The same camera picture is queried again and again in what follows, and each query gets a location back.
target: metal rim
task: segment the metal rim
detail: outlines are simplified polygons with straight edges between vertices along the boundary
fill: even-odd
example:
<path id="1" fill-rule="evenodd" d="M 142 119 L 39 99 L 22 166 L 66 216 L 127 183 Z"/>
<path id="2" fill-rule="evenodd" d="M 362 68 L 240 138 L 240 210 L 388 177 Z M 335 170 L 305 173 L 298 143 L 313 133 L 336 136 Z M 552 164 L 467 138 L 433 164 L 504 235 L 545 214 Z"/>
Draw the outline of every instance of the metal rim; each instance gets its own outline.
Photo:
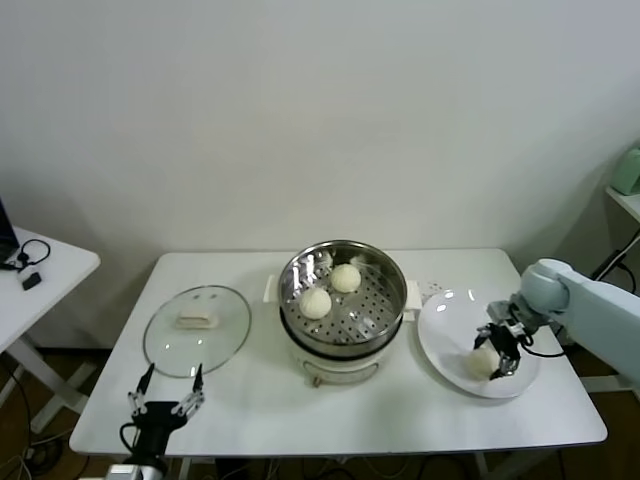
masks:
<path id="1" fill-rule="evenodd" d="M 370 302 L 373 303 L 374 310 L 377 310 L 378 308 L 380 308 L 380 312 L 382 312 L 382 308 L 384 308 L 387 311 L 387 318 L 386 318 L 387 321 L 385 323 L 389 324 L 389 325 L 385 325 L 379 331 L 373 333 L 372 336 L 366 336 L 365 335 L 367 333 L 366 330 L 364 331 L 364 333 L 360 332 L 362 334 L 362 337 L 359 337 L 358 335 L 356 335 L 356 337 L 358 337 L 357 340 L 356 338 L 354 338 L 351 332 L 346 332 L 346 329 L 344 329 L 344 327 L 337 325 L 335 328 L 338 329 L 338 335 L 346 334 L 348 336 L 351 336 L 351 338 L 344 339 L 345 343 L 337 342 L 335 338 L 335 334 L 332 334 L 332 338 L 325 339 L 324 337 L 319 337 L 317 333 L 318 332 L 317 329 L 315 331 L 310 331 L 310 330 L 305 330 L 304 328 L 301 328 L 302 325 L 298 326 L 296 320 L 291 316 L 292 314 L 288 313 L 289 308 L 291 308 L 291 312 L 294 312 L 293 308 L 297 308 L 297 305 L 293 304 L 292 298 L 290 296 L 290 292 L 287 291 L 287 287 L 286 287 L 287 284 L 289 284 L 289 286 L 291 285 L 291 272 L 296 268 L 298 268 L 298 264 L 302 265 L 305 263 L 303 260 L 306 256 L 309 256 L 309 255 L 317 256 L 319 252 L 324 251 L 329 254 L 329 257 L 331 257 L 332 255 L 335 255 L 335 250 L 339 250 L 341 248 L 345 250 L 351 249 L 355 252 L 357 252 L 358 250 L 361 250 L 362 251 L 361 253 L 365 255 L 365 258 L 368 257 L 370 259 L 373 259 L 372 263 L 366 264 L 364 269 L 363 267 L 358 267 L 358 268 L 363 273 L 363 277 L 367 278 L 368 281 L 370 282 L 369 285 L 372 287 L 372 291 L 374 292 L 374 295 L 376 296 L 380 295 L 380 300 L 382 302 L 385 302 L 385 301 L 388 302 L 385 304 L 380 303 L 378 307 L 375 307 L 376 305 L 375 302 L 377 302 L 378 300 L 373 298 L 369 300 Z M 386 269 L 388 273 L 377 276 L 375 271 L 373 273 L 371 272 L 373 268 L 380 267 L 380 266 Z M 322 273 L 319 273 L 318 277 L 313 276 L 315 281 L 322 282 L 322 280 L 324 280 L 326 282 L 328 272 L 330 271 L 329 269 L 330 267 L 327 268 L 327 267 L 320 266 L 319 271 Z M 381 282 L 385 277 L 392 278 L 393 282 L 389 282 L 386 285 L 382 285 Z M 305 284 L 307 286 L 313 285 L 315 284 L 315 281 L 312 283 L 305 282 Z M 389 293 L 383 292 L 382 288 L 385 286 L 386 286 L 387 292 Z M 399 329 L 399 326 L 402 322 L 404 302 L 406 302 L 406 295 L 407 295 L 406 279 L 404 278 L 404 274 L 400 269 L 400 267 L 398 266 L 398 264 L 382 250 L 376 247 L 373 247 L 372 245 L 369 245 L 363 242 L 353 241 L 353 240 L 328 240 L 328 241 L 316 243 L 314 245 L 311 245 L 301 250 L 287 262 L 287 264 L 282 269 L 282 272 L 280 273 L 280 276 L 278 278 L 279 305 L 281 309 L 287 309 L 287 313 L 284 313 L 284 312 L 281 313 L 281 320 L 283 322 L 283 325 L 286 325 L 287 327 L 286 328 L 287 333 L 289 334 L 290 337 L 294 338 L 298 343 L 306 344 L 306 350 L 309 351 L 310 353 L 314 353 L 314 354 L 319 353 L 314 348 L 314 344 L 317 345 L 319 349 L 334 350 L 333 354 L 330 354 L 327 352 L 323 353 L 324 356 L 332 359 L 341 358 L 342 360 L 344 360 L 347 358 L 353 358 L 355 356 L 365 357 L 369 355 L 372 350 L 378 351 L 380 348 L 383 348 L 384 345 L 388 343 L 385 337 L 387 336 L 394 337 L 395 334 L 397 333 L 397 330 Z M 301 317 L 299 313 L 300 312 L 294 312 L 293 315 L 298 314 L 297 318 L 300 319 Z M 360 315 L 362 315 L 365 319 L 365 322 L 367 321 L 366 312 L 364 311 L 360 312 L 359 307 L 358 307 L 358 310 L 353 311 L 353 314 L 357 318 Z M 373 317 L 371 317 L 368 321 L 373 324 L 382 323 L 380 322 L 380 317 L 378 317 L 377 319 L 374 319 Z M 371 346 L 371 350 L 367 350 L 366 352 L 358 352 L 358 350 L 361 351 L 365 349 L 367 345 Z M 338 351 L 343 350 L 344 356 L 340 357 L 341 354 L 336 353 L 335 350 L 338 350 Z M 356 352 L 349 353 L 348 350 L 356 350 Z"/>
<path id="2" fill-rule="evenodd" d="M 185 293 L 191 292 L 193 290 L 198 290 L 199 288 L 221 288 L 223 290 L 229 290 L 232 293 L 235 293 L 236 295 L 238 295 L 238 297 L 240 297 L 240 299 L 243 301 L 243 303 L 245 304 L 245 306 L 247 307 L 247 311 L 249 312 L 249 321 L 248 321 L 248 326 L 247 326 L 247 332 L 244 334 L 244 337 L 242 338 L 242 341 L 240 342 L 240 344 L 238 345 L 238 348 L 236 348 L 233 353 L 231 353 L 231 355 L 229 355 L 229 358 L 227 358 L 224 362 L 216 365 L 215 367 L 211 367 L 208 370 L 203 370 L 203 374 L 206 375 L 207 373 L 213 372 L 214 370 L 217 370 L 218 368 L 222 367 L 223 365 L 225 365 L 229 360 L 231 360 L 236 353 L 238 353 L 238 351 L 242 348 L 242 346 L 245 344 L 245 342 L 247 341 L 247 338 L 249 337 L 249 332 L 251 331 L 251 324 L 253 323 L 253 312 L 251 311 L 251 306 L 249 305 L 249 302 L 247 302 L 247 299 L 244 298 L 244 295 L 242 295 L 238 290 L 235 290 L 234 288 L 231 287 L 227 287 L 225 285 L 198 285 L 197 287 L 192 287 L 192 288 L 187 288 L 186 290 L 183 290 L 180 293 L 176 293 L 173 297 L 171 297 L 169 300 L 167 300 L 166 302 L 164 302 L 162 305 L 160 305 L 156 311 L 154 312 L 154 314 L 151 316 L 151 319 L 149 320 L 149 322 L 147 322 L 147 326 L 144 329 L 144 333 L 142 335 L 142 352 L 144 354 L 144 358 L 147 361 L 147 363 L 149 363 L 149 365 L 151 365 L 152 362 L 151 359 L 149 358 L 149 354 L 147 352 L 147 343 L 145 342 L 145 339 L 147 338 L 147 332 L 149 331 L 149 327 L 151 326 L 151 324 L 153 323 L 153 321 L 155 320 L 156 316 L 158 315 L 158 312 L 160 312 L 166 305 L 168 305 L 169 303 L 171 303 L 173 300 L 175 300 L 177 297 L 179 297 L 180 295 L 183 295 Z M 171 373 L 167 373 L 162 371 L 162 369 L 160 369 L 157 364 L 155 369 L 161 373 L 162 375 L 166 376 L 166 377 L 171 377 L 171 378 L 190 378 L 188 376 L 185 375 L 174 375 Z"/>
<path id="3" fill-rule="evenodd" d="M 375 355 L 376 353 L 380 352 L 380 350 L 387 347 L 389 343 L 391 343 L 391 340 L 393 340 L 396 337 L 396 335 L 400 331 L 400 326 L 402 325 L 402 321 L 404 319 L 404 316 L 401 315 L 402 318 L 400 318 L 400 321 L 397 324 L 398 328 L 396 329 L 396 331 L 393 332 L 391 335 L 389 335 L 387 342 L 381 344 L 375 349 L 369 350 L 368 352 L 365 352 L 365 353 L 351 355 L 349 357 L 338 357 L 338 356 L 330 355 L 328 353 L 323 353 L 317 350 L 313 350 L 309 345 L 306 345 L 305 343 L 301 342 L 300 339 L 296 335 L 294 335 L 293 331 L 291 330 L 291 327 L 287 324 L 286 320 L 284 319 L 284 314 L 282 312 L 282 309 L 279 309 L 279 312 L 280 312 L 280 323 L 282 323 L 282 326 L 284 327 L 285 331 L 287 332 L 291 340 L 295 342 L 296 345 L 298 345 L 305 352 L 310 353 L 311 355 L 324 358 L 325 360 L 332 360 L 332 361 L 338 361 L 338 362 L 351 362 L 354 360 L 362 360 L 364 358 L 370 357 L 371 355 Z"/>

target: white shelf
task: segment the white shelf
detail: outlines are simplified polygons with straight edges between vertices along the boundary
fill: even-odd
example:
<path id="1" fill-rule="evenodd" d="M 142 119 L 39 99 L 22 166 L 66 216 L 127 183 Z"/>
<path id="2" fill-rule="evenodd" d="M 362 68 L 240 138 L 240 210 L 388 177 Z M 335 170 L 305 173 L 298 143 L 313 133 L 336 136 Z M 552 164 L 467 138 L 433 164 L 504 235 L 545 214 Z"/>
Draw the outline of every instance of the white shelf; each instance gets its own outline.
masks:
<path id="1" fill-rule="evenodd" d="M 622 195 L 611 187 L 607 187 L 607 194 L 624 208 L 636 222 L 640 222 L 640 194 Z"/>

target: white table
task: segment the white table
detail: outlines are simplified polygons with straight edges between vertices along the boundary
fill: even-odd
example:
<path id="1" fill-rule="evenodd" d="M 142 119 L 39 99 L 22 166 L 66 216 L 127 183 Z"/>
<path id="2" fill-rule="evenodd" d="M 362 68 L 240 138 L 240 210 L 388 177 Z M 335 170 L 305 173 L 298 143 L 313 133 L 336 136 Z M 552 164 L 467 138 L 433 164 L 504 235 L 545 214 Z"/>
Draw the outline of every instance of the white table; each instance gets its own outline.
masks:
<path id="1" fill-rule="evenodd" d="M 500 250 L 392 251 L 407 279 L 472 287 L 484 298 L 508 298 L 520 277 Z M 204 378 L 206 401 L 175 432 L 168 456 L 376 455 L 482 452 L 603 441 L 607 430 L 566 358 L 541 364 L 530 389 L 511 401 L 468 395 L 428 364 L 405 323 L 387 363 L 353 386 L 312 388 L 289 358 L 277 306 L 264 304 L 270 274 L 292 253 L 175 253 L 158 261 L 71 437 L 87 454 L 125 454 L 118 427 L 129 421 L 127 392 L 148 365 L 142 352 L 147 322 L 167 299 L 203 284 L 239 290 L 253 324 L 245 345 Z M 557 351 L 552 333 L 535 337 Z M 191 380 L 155 374 L 147 399 L 179 400 Z M 506 478 L 538 454 L 515 456 L 492 478 Z"/>
<path id="2" fill-rule="evenodd" d="M 24 291 L 15 272 L 0 272 L 0 352 L 7 351 L 26 370 L 54 392 L 54 397 L 31 421 L 31 430 L 41 432 L 62 407 L 81 413 L 87 397 L 75 388 L 82 385 L 95 367 L 83 364 L 65 381 L 40 357 L 23 334 L 45 313 L 73 290 L 100 264 L 98 256 L 82 248 L 58 242 L 20 228 L 15 229 L 20 244 L 38 238 L 51 246 L 51 255 L 39 265 L 42 283 Z M 39 245 L 27 247 L 33 252 L 44 251 Z M 13 388 L 7 383 L 0 398 L 6 398 Z"/>

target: cable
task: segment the cable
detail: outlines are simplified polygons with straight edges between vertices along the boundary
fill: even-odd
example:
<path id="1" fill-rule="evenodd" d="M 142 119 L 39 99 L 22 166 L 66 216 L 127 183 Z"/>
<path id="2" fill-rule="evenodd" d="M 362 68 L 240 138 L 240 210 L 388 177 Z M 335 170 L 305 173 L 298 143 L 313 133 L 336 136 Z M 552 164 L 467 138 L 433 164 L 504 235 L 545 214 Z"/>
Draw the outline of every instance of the cable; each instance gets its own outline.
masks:
<path id="1" fill-rule="evenodd" d="M 541 357 L 541 358 L 558 358 L 558 357 L 562 357 L 564 355 L 566 355 L 567 353 L 563 350 L 562 352 L 558 352 L 558 353 L 540 353 L 540 352 L 534 352 L 533 350 L 530 350 L 529 347 L 527 347 L 525 344 L 521 343 L 520 346 L 522 347 L 522 349 L 527 352 L 529 355 L 533 355 L 534 357 Z"/>
<path id="2" fill-rule="evenodd" d="M 618 267 L 620 270 L 627 272 L 627 274 L 629 275 L 629 279 L 631 280 L 631 290 L 629 290 L 631 293 L 636 293 L 636 277 L 633 274 L 633 272 L 631 271 L 631 269 L 629 267 L 627 267 L 624 263 L 619 263 L 618 265 L 616 265 L 616 267 Z"/>
<path id="3" fill-rule="evenodd" d="M 273 477 L 276 474 L 276 472 L 278 471 L 279 468 L 280 468 L 280 462 L 277 461 L 276 462 L 276 466 L 273 468 L 273 470 L 271 470 L 271 468 L 269 468 L 270 471 L 269 471 L 269 474 L 267 475 L 266 480 L 271 480 L 271 477 Z"/>
<path id="4" fill-rule="evenodd" d="M 235 470 L 231 470 L 229 473 L 227 473 L 225 476 L 223 476 L 220 480 L 225 480 L 227 478 L 229 478 L 231 475 L 235 475 L 238 472 L 241 472 L 242 470 L 245 470 L 247 468 L 249 468 L 250 462 L 245 463 L 243 466 L 241 466 L 240 468 L 236 468 Z"/>
<path id="5" fill-rule="evenodd" d="M 304 457 L 302 457 L 302 461 L 300 462 L 300 466 L 302 469 L 302 478 L 304 480 L 313 480 L 314 478 L 318 477 L 319 475 L 322 475 L 323 472 L 326 470 L 326 468 L 329 466 L 329 464 L 331 463 L 333 459 L 332 458 L 327 458 L 324 462 L 324 464 L 322 465 L 322 467 L 320 467 L 320 469 L 318 470 L 318 472 L 314 475 L 312 475 L 311 477 L 308 477 L 306 472 L 306 469 L 304 468 Z"/>
<path id="6" fill-rule="evenodd" d="M 4 359 L 2 359 L 2 367 L 7 371 L 7 373 L 13 378 L 13 381 L 18 386 L 18 390 L 20 390 L 20 395 L 22 396 L 22 400 L 24 401 L 24 410 L 27 416 L 27 448 L 31 445 L 31 407 L 29 407 L 29 400 L 27 400 L 27 394 L 24 391 L 24 387 L 22 383 L 18 380 L 18 378 L 13 374 L 11 369 L 7 366 Z"/>
<path id="7" fill-rule="evenodd" d="M 2 477 L 2 480 L 6 480 L 7 478 L 9 478 L 13 474 L 13 472 L 15 472 L 18 469 L 18 467 L 20 467 L 20 471 L 18 472 L 18 477 L 16 480 L 20 480 L 20 477 L 22 477 L 23 470 L 27 472 L 27 477 L 29 478 L 29 480 L 33 480 L 33 477 L 31 476 L 31 472 L 29 471 L 29 468 L 27 467 L 27 465 L 24 463 L 24 459 L 22 458 L 21 455 L 14 455 L 9 460 L 7 460 L 2 465 L 0 465 L 0 468 L 4 468 L 5 466 L 9 465 L 9 463 L 11 463 L 13 460 L 18 460 L 18 464 L 15 467 L 13 467 L 11 470 L 9 470 L 9 472 L 5 474 L 4 477 Z"/>
<path id="8" fill-rule="evenodd" d="M 47 249 L 47 253 L 45 253 L 44 256 L 40 257 L 35 262 L 30 262 L 29 261 L 29 254 L 27 252 L 25 252 L 25 250 L 24 250 L 24 248 L 27 245 L 32 244 L 32 243 L 39 243 L 40 245 L 43 245 Z M 39 238 L 31 238 L 31 239 L 27 240 L 26 242 L 24 242 L 22 244 L 22 247 L 20 247 L 20 253 L 18 253 L 17 259 L 18 259 L 19 262 L 22 263 L 22 267 L 24 268 L 27 265 L 38 265 L 39 263 L 42 263 L 47 258 L 49 258 L 50 255 L 51 255 L 51 245 L 49 245 L 44 240 L 40 240 Z"/>
<path id="9" fill-rule="evenodd" d="M 371 462 L 369 461 L 369 459 L 367 457 L 362 457 L 362 461 L 367 465 L 367 467 L 369 467 L 369 469 L 373 473 L 378 475 L 380 478 L 384 478 L 386 480 L 392 480 L 394 478 L 398 478 L 400 475 L 402 475 L 405 472 L 405 470 L 409 466 L 409 460 L 405 460 L 404 465 L 402 467 L 400 467 L 400 469 L 397 472 L 395 472 L 395 473 L 382 473 L 379 470 L 376 470 L 376 468 L 371 464 Z"/>
<path id="10" fill-rule="evenodd" d="M 633 248 L 633 246 L 640 242 L 640 229 L 634 233 L 633 237 L 627 243 L 622 250 L 615 250 L 598 268 L 591 274 L 591 280 L 600 281 L 606 277 L 609 272 L 627 255 L 627 252 Z"/>
<path id="11" fill-rule="evenodd" d="M 567 472 L 564 469 L 564 458 L 562 456 L 562 450 L 557 450 L 558 452 L 558 461 L 560 462 L 560 476 L 562 480 L 567 480 Z"/>
<path id="12" fill-rule="evenodd" d="M 133 422 L 125 423 L 124 425 L 121 425 L 121 426 L 120 426 L 120 432 L 119 432 L 119 434 L 120 434 L 120 441 L 121 441 L 121 442 L 122 442 L 122 444 L 127 448 L 127 450 L 129 450 L 131 453 L 133 453 L 133 449 L 132 449 L 131 445 L 129 444 L 129 442 L 127 441 L 127 439 L 124 437 L 124 431 L 125 431 L 127 428 L 135 427 L 135 426 L 136 426 L 136 425 L 135 425 L 135 423 L 133 423 Z"/>
<path id="13" fill-rule="evenodd" d="M 29 401 L 27 399 L 27 394 L 24 390 L 24 386 L 22 385 L 22 382 L 20 382 L 20 380 L 18 380 L 15 374 L 11 371 L 11 369 L 7 366 L 7 364 L 4 363 L 4 361 L 2 362 L 2 366 L 18 386 L 20 395 L 22 396 L 22 400 L 24 402 L 27 417 L 27 446 L 22 453 L 23 465 L 20 468 L 21 471 L 18 478 L 22 476 L 23 468 L 26 468 L 29 471 L 29 475 L 44 475 L 50 472 L 62 457 L 64 445 L 60 438 L 73 429 L 69 429 L 60 434 L 53 435 L 49 438 L 33 442 L 31 437 L 31 408 L 29 407 Z"/>
<path id="14" fill-rule="evenodd" d="M 38 445 L 42 445 L 42 444 L 45 444 L 45 443 L 52 442 L 52 441 L 54 441 L 54 440 L 56 440 L 58 438 L 64 437 L 65 435 L 69 435 L 71 432 L 73 432 L 73 427 L 69 428 L 68 430 L 65 430 L 64 432 L 60 432 L 60 433 L 57 433 L 57 434 L 52 435 L 50 437 L 45 437 L 42 440 L 38 440 L 37 442 L 33 442 L 31 444 L 31 446 L 32 447 L 36 447 Z"/>
<path id="15" fill-rule="evenodd" d="M 84 461 L 84 465 L 82 465 L 82 468 L 80 469 L 80 471 L 76 474 L 75 477 L 73 477 L 73 480 L 79 480 L 79 478 L 84 474 L 85 470 L 87 469 L 87 467 L 89 466 L 89 460 L 91 460 L 91 457 L 87 457 Z"/>

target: black cable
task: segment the black cable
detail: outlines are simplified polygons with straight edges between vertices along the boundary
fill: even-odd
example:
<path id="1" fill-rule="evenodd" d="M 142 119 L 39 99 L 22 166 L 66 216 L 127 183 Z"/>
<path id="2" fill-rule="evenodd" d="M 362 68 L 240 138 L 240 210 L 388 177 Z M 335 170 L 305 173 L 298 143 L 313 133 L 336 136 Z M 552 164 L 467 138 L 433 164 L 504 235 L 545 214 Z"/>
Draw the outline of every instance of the black cable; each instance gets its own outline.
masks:
<path id="1" fill-rule="evenodd" d="M 562 450 L 557 450 L 558 452 L 558 461 L 560 462 L 560 476 L 562 480 L 567 480 L 567 472 L 564 469 L 564 458 L 562 457 Z"/>
<path id="2" fill-rule="evenodd" d="M 127 450 L 129 450 L 131 453 L 133 453 L 133 449 L 131 445 L 129 445 L 129 442 L 127 442 L 127 439 L 124 438 L 124 431 L 129 427 L 135 427 L 135 426 L 136 426 L 135 423 L 132 423 L 132 422 L 125 423 L 124 425 L 120 426 L 120 441 L 125 447 L 127 447 Z"/>
<path id="3" fill-rule="evenodd" d="M 604 262 L 598 265 L 589 278 L 591 280 L 602 280 L 604 277 L 611 273 L 620 262 L 622 262 L 627 256 L 627 250 L 637 241 L 638 235 L 640 235 L 640 229 L 636 230 L 636 232 L 631 237 L 631 240 L 627 242 L 627 244 L 621 250 L 614 250 Z"/>
<path id="4" fill-rule="evenodd" d="M 25 467 L 29 469 L 29 473 L 31 473 L 32 476 L 44 475 L 50 472 L 58 463 L 58 461 L 62 457 L 64 445 L 59 437 L 51 438 L 50 440 L 45 442 L 36 442 L 37 445 L 32 445 L 33 441 L 31 438 L 31 407 L 29 407 L 29 401 L 27 399 L 27 394 L 24 390 L 24 386 L 22 385 L 22 382 L 20 382 L 20 380 L 16 378 L 16 376 L 7 366 L 4 360 L 2 361 L 2 366 L 17 385 L 24 403 L 27 418 L 27 447 L 24 451 L 25 453 L 27 451 L 29 451 L 30 453 L 29 458 L 23 457 Z"/>
<path id="5" fill-rule="evenodd" d="M 309 475 L 307 475 L 307 473 L 306 473 L 306 469 L 304 468 L 304 460 L 305 460 L 305 458 L 304 458 L 304 457 L 302 457 L 302 459 L 301 459 L 301 461 L 300 461 L 300 468 L 301 468 L 301 471 L 302 471 L 302 478 L 303 478 L 303 480 L 314 480 L 318 475 L 320 475 L 320 474 L 321 474 L 322 469 L 327 465 L 327 464 L 325 463 L 322 467 L 320 467 L 320 470 L 318 470 L 318 473 L 316 473 L 316 474 L 314 474 L 314 475 L 309 476 Z"/>
<path id="6" fill-rule="evenodd" d="M 522 349 L 527 352 L 529 355 L 533 355 L 534 357 L 541 357 L 541 358 L 558 358 L 558 357 L 563 357 L 565 356 L 567 353 L 563 350 L 562 352 L 558 352 L 558 353 L 540 353 L 540 352 L 534 352 L 533 350 L 530 350 L 529 347 L 527 347 L 525 344 L 521 343 L 520 346 L 522 347 Z"/>
<path id="7" fill-rule="evenodd" d="M 9 478 L 11 475 L 13 475 L 13 472 L 15 472 L 18 469 L 18 467 L 20 467 L 21 465 L 22 465 L 22 463 L 18 462 L 18 464 L 15 467 L 13 467 L 11 470 L 9 470 L 6 473 L 6 475 L 4 477 L 2 477 L 1 480 L 7 480 L 7 478 Z"/>
<path id="8" fill-rule="evenodd" d="M 13 374 L 13 371 L 7 366 L 4 359 L 2 359 L 2 367 L 7 371 L 7 373 L 13 378 L 13 381 L 18 386 L 18 390 L 20 390 L 20 395 L 22 395 L 22 400 L 24 401 L 24 411 L 27 417 L 27 448 L 31 446 L 31 407 L 29 407 L 29 400 L 27 400 L 27 394 L 24 391 L 24 387 L 22 383 L 16 378 Z"/>
<path id="9" fill-rule="evenodd" d="M 50 472 L 58 464 L 64 451 L 64 444 L 61 438 L 31 446 L 31 455 L 25 460 L 29 472 L 34 477 L 39 477 Z"/>
<path id="10" fill-rule="evenodd" d="M 624 263 L 619 263 L 618 265 L 616 265 L 616 267 L 618 267 L 620 270 L 627 272 L 627 274 L 629 275 L 629 279 L 631 280 L 631 290 L 629 290 L 631 293 L 636 293 L 636 277 L 633 274 L 633 272 L 631 271 L 631 269 L 629 267 L 627 267 Z"/>
<path id="11" fill-rule="evenodd" d="M 24 248 L 31 243 L 39 243 L 40 245 L 43 245 L 47 249 L 47 253 L 45 253 L 44 256 L 40 257 L 35 262 L 29 261 L 30 259 L 29 254 L 24 250 Z M 40 240 L 39 238 L 31 238 L 22 244 L 22 247 L 20 247 L 20 253 L 18 253 L 17 259 L 22 263 L 22 267 L 24 268 L 27 265 L 37 265 L 39 263 L 42 263 L 47 258 L 49 258 L 50 255 L 51 255 L 51 245 L 49 245 L 44 240 Z"/>
<path id="12" fill-rule="evenodd" d="M 78 480 L 83 474 L 84 472 L 87 470 L 87 467 L 89 466 L 89 460 L 91 460 L 91 457 L 87 457 L 84 461 L 84 465 L 82 465 L 82 468 L 80 469 L 80 471 L 76 474 L 75 477 L 73 477 L 73 480 Z"/>

